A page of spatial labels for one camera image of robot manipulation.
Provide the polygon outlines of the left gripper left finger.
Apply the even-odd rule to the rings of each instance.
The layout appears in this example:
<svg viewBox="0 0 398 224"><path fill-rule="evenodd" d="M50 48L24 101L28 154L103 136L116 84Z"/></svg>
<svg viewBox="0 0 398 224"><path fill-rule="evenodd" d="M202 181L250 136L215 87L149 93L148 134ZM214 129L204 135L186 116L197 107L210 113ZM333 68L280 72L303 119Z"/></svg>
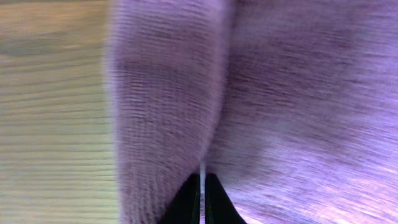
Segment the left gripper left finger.
<svg viewBox="0 0 398 224"><path fill-rule="evenodd" d="M192 174L183 183L158 224L199 224L200 197L200 176Z"/></svg>

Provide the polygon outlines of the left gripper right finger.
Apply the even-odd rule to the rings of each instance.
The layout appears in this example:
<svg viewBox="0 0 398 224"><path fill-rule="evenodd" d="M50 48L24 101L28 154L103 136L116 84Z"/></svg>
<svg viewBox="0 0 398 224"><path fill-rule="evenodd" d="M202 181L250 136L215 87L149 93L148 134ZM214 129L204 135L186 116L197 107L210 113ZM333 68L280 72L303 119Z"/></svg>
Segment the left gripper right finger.
<svg viewBox="0 0 398 224"><path fill-rule="evenodd" d="M205 179L205 223L246 224L215 174Z"/></svg>

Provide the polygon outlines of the purple microfibre cloth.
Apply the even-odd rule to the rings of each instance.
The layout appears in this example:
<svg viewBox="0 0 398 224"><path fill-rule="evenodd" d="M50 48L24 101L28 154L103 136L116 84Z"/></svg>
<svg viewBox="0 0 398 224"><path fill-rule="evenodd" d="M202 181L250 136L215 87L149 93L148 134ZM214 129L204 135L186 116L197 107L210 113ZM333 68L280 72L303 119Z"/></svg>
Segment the purple microfibre cloth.
<svg viewBox="0 0 398 224"><path fill-rule="evenodd" d="M115 1L121 223L215 173L248 223L397 222L397 2Z"/></svg>

